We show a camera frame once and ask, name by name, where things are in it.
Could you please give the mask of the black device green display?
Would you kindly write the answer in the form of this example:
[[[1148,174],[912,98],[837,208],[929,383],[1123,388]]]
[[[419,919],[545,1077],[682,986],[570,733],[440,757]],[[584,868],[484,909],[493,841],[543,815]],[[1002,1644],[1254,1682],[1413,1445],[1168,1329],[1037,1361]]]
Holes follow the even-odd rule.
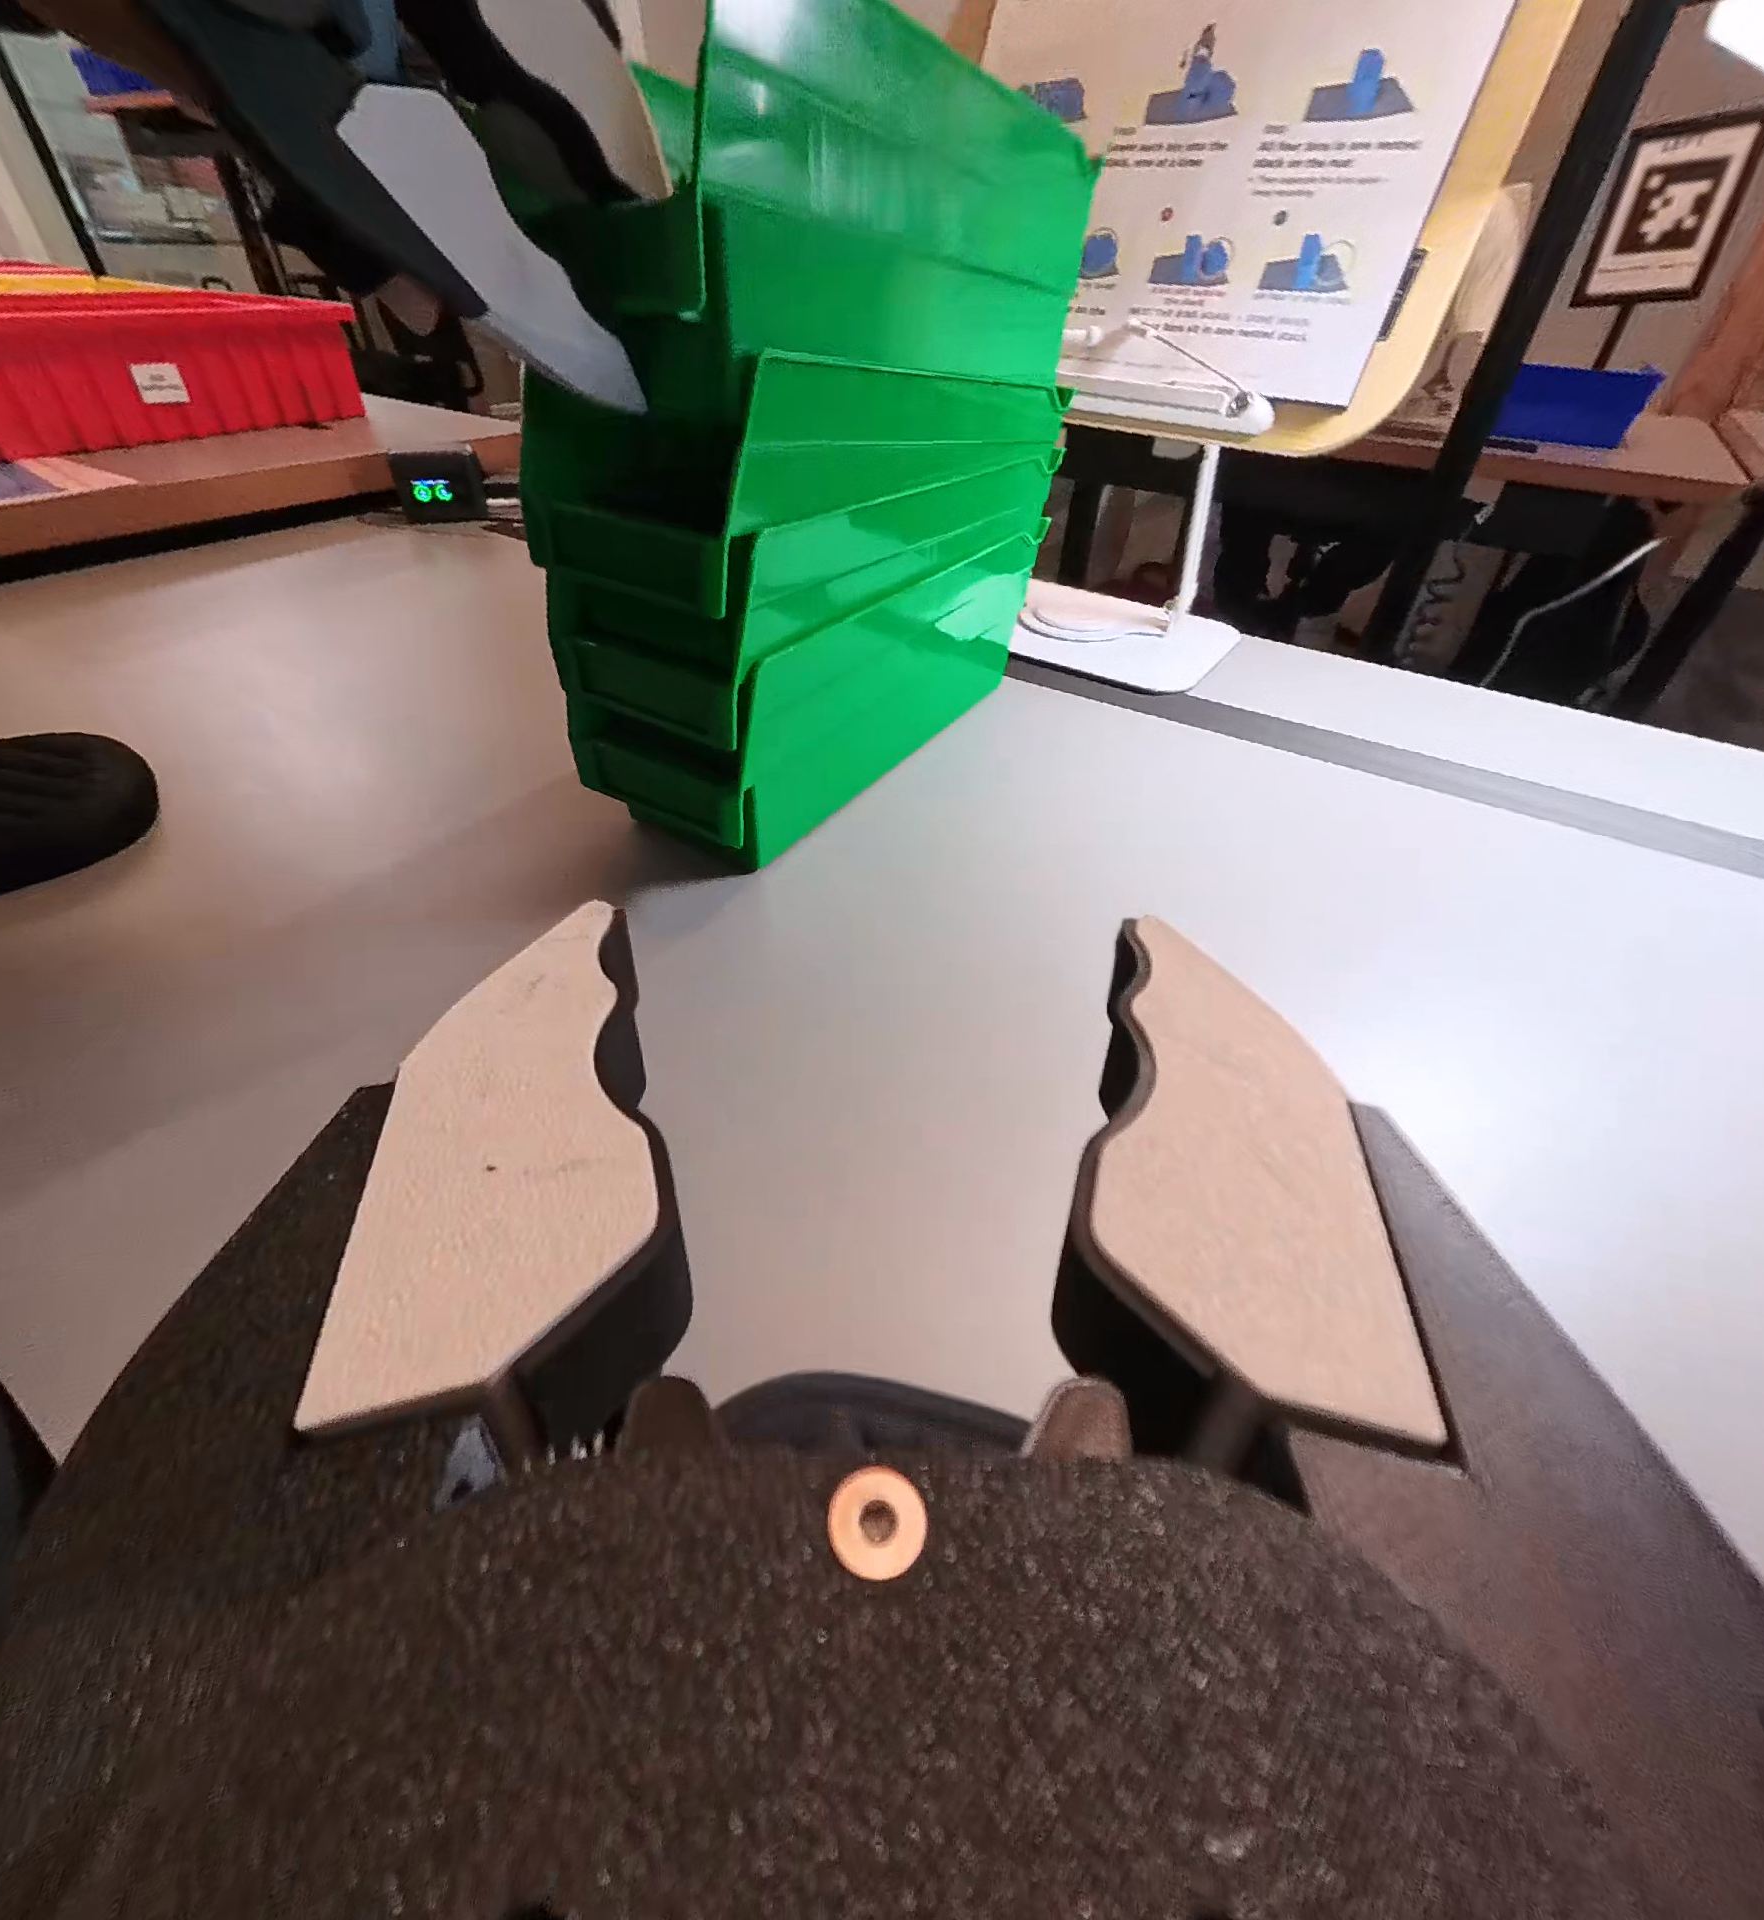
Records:
[[[390,451],[387,463],[395,508],[409,527],[490,519],[485,468],[472,447]]]

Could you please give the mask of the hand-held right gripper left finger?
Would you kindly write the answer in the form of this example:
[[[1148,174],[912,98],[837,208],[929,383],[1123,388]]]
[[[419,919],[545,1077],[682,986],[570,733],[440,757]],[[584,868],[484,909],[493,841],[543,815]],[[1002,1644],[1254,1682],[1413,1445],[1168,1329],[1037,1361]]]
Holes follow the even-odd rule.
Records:
[[[626,913],[589,899],[409,1051],[301,1436],[462,1414],[495,1442],[595,1442],[662,1373],[694,1291],[634,1007]]]

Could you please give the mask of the green plastic bin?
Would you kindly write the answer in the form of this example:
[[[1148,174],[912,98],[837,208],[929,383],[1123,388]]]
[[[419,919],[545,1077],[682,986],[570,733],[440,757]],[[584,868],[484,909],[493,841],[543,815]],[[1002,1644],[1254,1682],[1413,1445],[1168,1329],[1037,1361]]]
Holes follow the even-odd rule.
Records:
[[[742,666],[554,632],[579,779],[640,824],[765,868],[1004,680],[1044,527]]]
[[[895,4],[707,4],[691,85],[698,265],[748,334],[1037,334],[1079,268],[1096,162],[1030,94]]]
[[[720,410],[617,413],[531,377],[518,495],[533,562],[720,616],[740,541],[1045,458],[1070,390],[765,350]]]
[[[1017,461],[723,538],[556,508],[558,678],[593,726],[740,757],[782,711],[916,649],[1002,651],[1047,489],[1044,463]]]

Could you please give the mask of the white display stand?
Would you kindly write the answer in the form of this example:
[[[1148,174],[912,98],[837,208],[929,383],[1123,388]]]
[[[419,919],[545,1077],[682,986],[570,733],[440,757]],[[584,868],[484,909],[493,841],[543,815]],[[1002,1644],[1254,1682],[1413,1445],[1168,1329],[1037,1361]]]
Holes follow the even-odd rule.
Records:
[[[1194,474],[1175,585],[1156,607],[1102,597],[1062,582],[1030,582],[1009,638],[1009,662],[1137,694],[1186,694],[1238,644],[1224,621],[1194,610],[1215,506],[1224,445],[1273,426],[1273,407],[1254,388],[1206,359],[1168,322],[1143,317],[1069,324],[1073,413],[1194,433]]]

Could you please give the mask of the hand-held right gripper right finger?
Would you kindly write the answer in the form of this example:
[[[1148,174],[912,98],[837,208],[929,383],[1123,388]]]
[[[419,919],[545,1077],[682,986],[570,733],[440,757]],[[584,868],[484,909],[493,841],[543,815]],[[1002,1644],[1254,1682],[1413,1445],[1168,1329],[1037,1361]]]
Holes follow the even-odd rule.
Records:
[[[1052,1332],[1118,1393],[1135,1453],[1310,1431],[1446,1453],[1435,1382],[1338,1077],[1153,915],[1116,936],[1109,1049]]]

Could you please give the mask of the blue plastic bin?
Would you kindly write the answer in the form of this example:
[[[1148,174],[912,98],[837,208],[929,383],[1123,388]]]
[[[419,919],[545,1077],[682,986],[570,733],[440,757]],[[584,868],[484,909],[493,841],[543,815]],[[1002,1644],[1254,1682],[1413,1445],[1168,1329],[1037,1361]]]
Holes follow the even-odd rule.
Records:
[[[1490,444],[1619,450],[1664,375],[1521,363],[1494,419]]]

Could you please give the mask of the wooden-edged side table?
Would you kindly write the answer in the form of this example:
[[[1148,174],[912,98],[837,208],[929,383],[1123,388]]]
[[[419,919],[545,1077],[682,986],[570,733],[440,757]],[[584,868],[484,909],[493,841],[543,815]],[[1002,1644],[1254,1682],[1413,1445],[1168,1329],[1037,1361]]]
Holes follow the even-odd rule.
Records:
[[[0,585],[395,504],[393,458],[518,463],[518,419],[366,398],[306,426],[0,463]]]

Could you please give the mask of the grey tape strip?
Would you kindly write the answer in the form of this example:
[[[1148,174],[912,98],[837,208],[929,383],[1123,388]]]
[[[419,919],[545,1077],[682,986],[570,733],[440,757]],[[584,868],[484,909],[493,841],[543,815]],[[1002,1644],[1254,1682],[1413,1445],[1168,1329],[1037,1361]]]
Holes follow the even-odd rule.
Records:
[[[1764,838],[1572,790],[1469,767],[1393,742],[1335,733],[1293,717],[1201,699],[1189,692],[1148,694],[1015,657],[1013,681],[1102,707],[1304,758],[1328,768],[1456,798],[1543,826],[1666,855],[1764,884]]]

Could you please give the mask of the red ribbed storage tray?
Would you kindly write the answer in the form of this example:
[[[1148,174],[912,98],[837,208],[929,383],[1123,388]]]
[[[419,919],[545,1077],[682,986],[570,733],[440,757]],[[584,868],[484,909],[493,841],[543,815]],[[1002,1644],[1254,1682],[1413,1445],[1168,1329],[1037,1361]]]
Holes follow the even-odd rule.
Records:
[[[0,260],[0,463],[360,419],[349,318]]]

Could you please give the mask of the black-and-white marker sign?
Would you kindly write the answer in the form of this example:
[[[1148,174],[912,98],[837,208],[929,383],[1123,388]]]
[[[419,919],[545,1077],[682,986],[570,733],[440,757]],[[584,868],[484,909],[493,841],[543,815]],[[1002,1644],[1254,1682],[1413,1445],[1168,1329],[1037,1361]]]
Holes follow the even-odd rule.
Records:
[[[1764,107],[1630,132],[1570,295],[1613,320],[1593,360],[1608,370],[1633,311],[1704,295],[1764,155]]]

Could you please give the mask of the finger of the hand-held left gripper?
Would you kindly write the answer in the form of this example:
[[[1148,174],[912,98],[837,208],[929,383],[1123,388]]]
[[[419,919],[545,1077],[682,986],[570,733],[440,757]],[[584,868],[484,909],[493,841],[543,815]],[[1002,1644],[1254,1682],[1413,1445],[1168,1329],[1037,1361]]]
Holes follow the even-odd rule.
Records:
[[[639,60],[639,6],[497,2],[495,43],[575,196],[662,202],[694,177],[695,94]]]
[[[501,349],[587,402],[630,417],[647,411],[626,350],[513,223],[484,148],[444,94],[366,82],[339,133],[480,298],[480,322]]]

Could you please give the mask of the metal stand pole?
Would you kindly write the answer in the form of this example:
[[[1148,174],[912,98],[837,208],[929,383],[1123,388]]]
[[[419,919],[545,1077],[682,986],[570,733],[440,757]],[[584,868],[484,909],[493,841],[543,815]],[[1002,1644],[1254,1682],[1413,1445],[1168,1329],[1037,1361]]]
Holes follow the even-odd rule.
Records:
[[[1396,656],[1396,641],[1406,629],[1430,564],[1439,545],[1454,538],[1456,514],[1494,433],[1494,422],[1556,295],[1567,257],[1608,180],[1616,148],[1679,10],[1676,2],[1633,2],[1615,26],[1518,257],[1518,272],[1495,315],[1490,341],[1431,463],[1395,562],[1383,579],[1360,639],[1365,660],[1388,663]]]

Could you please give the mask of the black round pad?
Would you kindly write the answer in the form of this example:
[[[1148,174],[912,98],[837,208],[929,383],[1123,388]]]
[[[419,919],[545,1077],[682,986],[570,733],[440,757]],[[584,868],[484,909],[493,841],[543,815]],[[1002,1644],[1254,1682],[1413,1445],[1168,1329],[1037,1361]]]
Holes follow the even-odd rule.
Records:
[[[0,897],[137,844],[158,797],[144,757],[99,733],[0,737]]]

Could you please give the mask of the light grey desk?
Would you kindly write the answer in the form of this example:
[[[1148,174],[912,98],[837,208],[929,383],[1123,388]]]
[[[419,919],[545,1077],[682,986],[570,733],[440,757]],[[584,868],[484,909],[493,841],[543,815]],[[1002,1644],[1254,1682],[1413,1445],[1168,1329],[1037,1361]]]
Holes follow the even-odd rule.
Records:
[[[1764,757],[1201,699],[1764,838]],[[518,545],[0,586],[135,850],[0,901],[0,1915],[1764,1915],[1764,884],[1004,680],[753,875]],[[691,1321],[595,1442],[293,1407],[409,1051],[626,913]],[[1135,1453],[1052,1332],[1120,925],[1348,1094],[1446,1453]]]

